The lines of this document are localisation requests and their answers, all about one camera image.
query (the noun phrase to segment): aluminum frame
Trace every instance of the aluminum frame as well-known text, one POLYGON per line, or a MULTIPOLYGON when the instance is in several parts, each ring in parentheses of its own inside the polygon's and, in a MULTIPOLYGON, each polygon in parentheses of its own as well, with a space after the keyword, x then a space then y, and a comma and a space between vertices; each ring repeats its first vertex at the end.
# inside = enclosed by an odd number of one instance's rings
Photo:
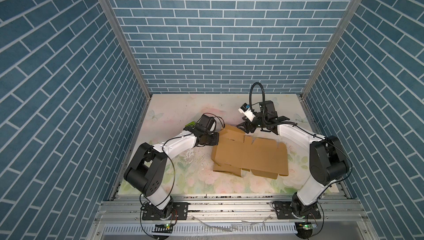
POLYGON ((118 193, 119 186, 121 184, 121 180, 124 178, 124 172, 127 165, 130 162, 131 153, 134 150, 135 142, 137 141, 138 134, 140 133, 141 126, 143 125, 143 121, 146 118, 147 109, 149 108, 150 99, 146 100, 146 103, 143 106, 143 112, 141 113, 140 119, 137 124, 136 131, 131 139, 130 146, 128 147, 127 152, 125 153, 124 160, 122 161, 122 165, 119 169, 118 175, 116 176, 115 182, 113 184, 112 190, 109 193, 109 200, 114 200, 116 193, 118 193))
POLYGON ((361 1, 362 0, 351 0, 347 5, 345 13, 340 19, 338 25, 336 26, 336 30, 332 34, 326 48, 322 52, 321 57, 317 62, 317 65, 315 66, 315 69, 312 71, 310 78, 308 79, 305 87, 300 93, 303 99, 306 98, 306 96, 309 94, 313 84, 315 83, 325 64, 327 64, 327 60, 330 58, 331 53, 334 51, 334 48, 342 37, 344 31, 346 30, 346 27, 349 25, 349 22, 355 14, 356 10, 358 9, 359 4, 361 4, 361 1))
MULTIPOLYGON (((306 100, 303 99, 303 98, 301 98, 301 97, 299 97, 299 102, 300 102, 300 105, 303 108, 303 111, 305 112, 306 118, 308 119, 308 122, 309 122, 309 124, 311 126, 312 131, 313 132, 316 132, 318 134, 321 134, 321 131, 320 131, 319 127, 318 127, 318 124, 316 123, 314 117, 312 116, 312 113, 311 113, 311 111, 309 109, 308 104, 306 103, 306 100)), ((341 185, 341 188, 344 191, 346 197, 347 198, 352 198, 352 195, 351 195, 351 193, 349 191, 349 188, 346 185, 346 182, 345 181, 342 181, 342 182, 339 182, 339 184, 341 185)))
POLYGON ((137 61, 135 60, 134 54, 131 51, 131 48, 128 44, 127 39, 125 38, 124 32, 122 31, 121 26, 119 25, 118 19, 115 16, 115 13, 110 5, 109 0, 98 0, 100 6, 103 9, 103 12, 108 20, 115 36, 119 42, 119 45, 122 48, 122 51, 125 54, 125 57, 130 64, 131 69, 133 70, 135 77, 137 78, 138 83, 140 84, 141 89, 145 93, 148 100, 151 99, 152 94, 150 93, 149 87, 147 86, 144 78, 141 74, 140 68, 137 65, 137 61))
MULTIPOLYGON (((245 195, 232 196, 174 196, 175 201, 189 203, 187 220, 185 223, 198 223, 194 217, 203 222, 235 223, 244 221, 262 222, 265 218, 267 224, 277 222, 300 222, 305 220, 287 219, 278 220, 270 202, 274 200, 291 201, 290 195, 245 195)), ((358 199, 346 199, 340 195, 327 195, 320 200, 324 210, 325 221, 355 221, 367 237, 374 238, 369 229, 369 220, 358 199)), ((87 239, 100 239, 103 229, 110 224, 139 224, 140 202, 138 197, 116 197, 114 201, 103 201, 95 217, 93 226, 87 239)), ((143 221, 143 224, 157 223, 157 221, 143 221)))
MULTIPOLYGON (((148 234, 152 234, 155 228, 154 223, 145 224, 143 229, 148 234)), ((210 237, 237 234, 297 234, 294 222, 277 223, 209 223, 211 227, 206 227, 201 222, 187 223, 179 221, 172 231, 173 237, 210 237)), ((105 226, 103 234, 112 237, 121 237, 125 235, 145 235, 139 224, 134 223, 111 223, 105 226)), ((170 236, 169 233, 156 232, 155 235, 170 236)))

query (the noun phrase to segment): cable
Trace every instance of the cable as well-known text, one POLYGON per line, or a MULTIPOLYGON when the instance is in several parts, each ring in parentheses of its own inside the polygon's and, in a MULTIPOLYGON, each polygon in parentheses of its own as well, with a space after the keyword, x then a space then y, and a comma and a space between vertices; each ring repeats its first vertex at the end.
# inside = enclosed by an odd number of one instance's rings
POLYGON ((165 152, 164 147, 165 147, 166 143, 167 143, 167 142, 169 142, 170 140, 178 139, 178 138, 183 138, 183 137, 189 136, 189 135, 191 135, 191 134, 193 134, 193 133, 190 133, 190 134, 187 134, 187 135, 183 135, 183 136, 180 136, 180 137, 173 137, 173 138, 171 138, 171 139, 167 140, 167 141, 166 141, 166 142, 162 145, 162 152, 164 152, 164 154, 166 154, 166 156, 168 157, 169 161, 171 161, 172 168, 174 169, 174 179, 172 180, 171 190, 169 191, 168 195, 164 198, 164 200, 162 200, 162 202, 161 202, 161 203, 159 203, 159 204, 158 204, 158 205, 156 205, 155 207, 157 207, 157 206, 161 205, 162 203, 164 203, 164 202, 165 202, 165 200, 167 200, 167 198, 171 195, 172 189, 174 188, 174 184, 175 184, 175 175, 176 175, 176 174, 175 174, 175 165, 174 165, 174 162, 173 162, 173 161, 171 160, 171 158, 169 157, 169 155, 165 152))
POLYGON ((146 206, 144 206, 144 204, 148 204, 148 203, 149 203, 148 201, 146 201, 145 203, 141 203, 141 195, 142 195, 142 194, 140 194, 140 197, 139 197, 140 204, 141 204, 141 208, 140 208, 140 226, 141 226, 141 230, 143 230, 143 232, 144 232, 146 235, 148 235, 149 237, 151 237, 151 238, 153 238, 153 239, 157 240, 157 239, 156 239, 156 237, 154 237, 153 235, 148 234, 148 233, 144 230, 144 228, 143 228, 143 224, 141 223, 141 213, 142 213, 142 212, 144 211, 144 209, 146 208, 146 206))
POLYGON ((315 224, 316 224, 316 226, 317 226, 317 228, 318 228, 318 223, 317 223, 317 220, 315 219, 314 214, 313 214, 312 212, 310 212, 310 214, 312 215, 312 217, 314 217, 315 224))
POLYGON ((331 186, 332 184, 334 184, 334 183, 337 183, 337 182, 342 182, 342 181, 344 181, 344 180, 346 180, 348 177, 350 177, 350 175, 352 174, 352 170, 353 170, 353 163, 352 163, 352 161, 351 161, 351 159, 347 156, 347 154, 342 150, 342 149, 340 149, 339 147, 337 147, 337 146, 335 146, 334 144, 332 144, 331 142, 328 142, 326 139, 324 139, 324 138, 321 138, 321 137, 319 137, 319 136, 317 136, 317 134, 315 134, 315 133, 311 133, 311 132, 309 132, 309 131, 307 131, 307 130, 305 130, 305 129, 303 129, 303 128, 301 128, 301 127, 299 127, 298 125, 297 125, 297 123, 295 123, 295 122, 292 122, 292 121, 282 121, 282 122, 279 122, 278 123, 278 125, 283 125, 283 124, 289 124, 289 125, 293 125, 293 126, 296 126, 297 128, 299 128, 300 130, 302 130, 302 131, 304 131, 304 132, 306 132, 307 134, 309 134, 309 135, 311 135, 311 136, 313 136, 313 137, 316 137, 316 138, 319 138, 319 139, 321 139, 321 140, 323 140, 323 141, 325 141, 327 144, 329 144, 329 145, 331 145, 331 146, 333 146, 334 148, 336 148, 337 150, 339 150, 345 157, 346 157, 346 159, 349 161, 349 163, 350 163, 350 168, 349 168, 349 172, 347 173, 347 176, 345 177, 345 178, 343 178, 343 179, 340 179, 340 180, 335 180, 334 182, 332 182, 332 183, 330 183, 330 184, 328 184, 328 186, 331 186))
POLYGON ((174 223, 174 225, 172 225, 172 226, 175 226, 176 224, 177 224, 177 220, 178 220, 178 214, 177 214, 177 210, 174 210, 175 211, 175 223, 174 223))
POLYGON ((225 122, 224 122, 224 119, 223 119, 222 117, 217 116, 217 115, 212 114, 212 113, 203 113, 203 115, 204 115, 204 114, 213 115, 213 117, 218 118, 219 122, 221 123, 222 128, 225 128, 225 122))
POLYGON ((257 102, 257 103, 255 103, 255 104, 253 104, 253 105, 256 105, 256 104, 259 104, 259 103, 262 103, 262 101, 260 101, 260 102, 257 102))
POLYGON ((324 228, 324 221, 325 221, 325 218, 324 218, 324 210, 322 209, 321 203, 319 204, 319 206, 321 207, 321 212, 322 212, 322 226, 321 226, 321 229, 319 229, 318 233, 311 235, 309 238, 314 237, 314 236, 316 236, 317 234, 321 233, 322 228, 324 228))
POLYGON ((262 90, 262 105, 263 105, 263 107, 262 107, 262 123, 264 125, 266 125, 266 123, 265 123, 265 90, 264 90, 264 87, 262 86, 261 83, 256 82, 256 83, 252 84, 252 87, 250 88, 250 92, 249 92, 249 107, 253 112, 254 110, 253 110, 253 107, 252 107, 252 92, 253 92, 253 88, 256 85, 259 85, 259 87, 262 90))

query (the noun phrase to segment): table surface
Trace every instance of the table surface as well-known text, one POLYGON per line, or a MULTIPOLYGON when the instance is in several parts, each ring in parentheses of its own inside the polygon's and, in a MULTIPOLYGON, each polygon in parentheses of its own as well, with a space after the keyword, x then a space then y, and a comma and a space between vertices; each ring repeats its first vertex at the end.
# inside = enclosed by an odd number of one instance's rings
MULTIPOLYGON (((252 96, 252 103, 261 100, 261 94, 252 96)), ((266 94, 266 100, 273 101, 279 116, 286 116, 299 126, 311 130, 296 94, 266 94)), ((248 94, 154 94, 135 147, 139 147, 144 142, 151 145, 164 142, 178 135, 191 121, 197 121, 203 113, 220 116, 226 125, 235 126, 242 122, 243 115, 238 109, 248 101, 248 94)), ((259 110, 259 105, 254 105, 254 108, 259 110)), ((221 125, 218 122, 217 130, 220 128, 221 125)), ((172 159, 176 171, 172 195, 269 193, 291 195, 299 190, 310 175, 309 151, 285 137, 261 132, 260 129, 249 135, 275 139, 287 145, 289 176, 268 179, 244 170, 242 170, 242 177, 213 172, 212 147, 194 147, 172 159)), ((172 177, 173 169, 168 162, 162 181, 166 191, 171 189, 172 177)), ((338 192, 337 186, 332 186, 326 193, 332 192, 338 192)), ((118 195, 139 194, 138 190, 122 180, 118 195)))

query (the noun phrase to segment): brick wall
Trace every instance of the brick wall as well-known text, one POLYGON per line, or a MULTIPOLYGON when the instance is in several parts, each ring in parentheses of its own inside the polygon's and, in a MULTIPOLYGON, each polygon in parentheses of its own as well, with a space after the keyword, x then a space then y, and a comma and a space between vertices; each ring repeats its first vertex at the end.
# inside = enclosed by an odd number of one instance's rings
POLYGON ((381 239, 423 239, 424 0, 363 0, 307 102, 381 239))
POLYGON ((153 93, 300 93, 350 0, 110 0, 153 93))
POLYGON ((0 239, 85 237, 145 101, 97 0, 0 0, 0 239))

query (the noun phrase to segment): cardboard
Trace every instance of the cardboard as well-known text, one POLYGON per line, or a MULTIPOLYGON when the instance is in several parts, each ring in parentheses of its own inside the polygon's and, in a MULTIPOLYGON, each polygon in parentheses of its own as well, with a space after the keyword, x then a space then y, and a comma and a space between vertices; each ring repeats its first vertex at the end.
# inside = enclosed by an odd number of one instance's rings
POLYGON ((226 126, 212 149, 214 171, 241 176, 241 169, 254 175, 277 179, 288 175, 287 147, 273 139, 245 136, 244 131, 226 126))

